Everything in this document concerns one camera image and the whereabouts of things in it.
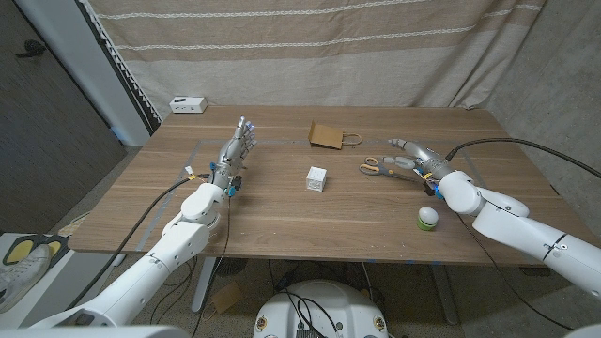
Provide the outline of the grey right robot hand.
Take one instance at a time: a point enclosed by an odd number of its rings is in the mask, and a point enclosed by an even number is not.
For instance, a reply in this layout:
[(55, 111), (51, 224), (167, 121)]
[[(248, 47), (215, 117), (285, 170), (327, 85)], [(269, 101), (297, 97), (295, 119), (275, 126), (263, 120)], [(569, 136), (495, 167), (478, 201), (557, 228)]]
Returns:
[(430, 178), (435, 180), (441, 180), (454, 171), (440, 154), (427, 146), (403, 139), (390, 139), (389, 143), (403, 149), (411, 156), (411, 159), (401, 156), (384, 157), (385, 163), (392, 163), (403, 169), (415, 170), (422, 176), (430, 174)]

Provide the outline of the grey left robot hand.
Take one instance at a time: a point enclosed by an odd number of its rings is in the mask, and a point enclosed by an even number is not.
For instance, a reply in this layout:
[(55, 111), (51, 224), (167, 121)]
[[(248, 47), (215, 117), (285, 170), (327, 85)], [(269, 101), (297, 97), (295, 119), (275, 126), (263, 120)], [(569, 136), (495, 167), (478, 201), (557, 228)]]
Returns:
[(232, 138), (221, 148), (209, 182), (225, 189), (243, 167), (243, 161), (257, 144), (254, 125), (244, 116), (239, 119)]

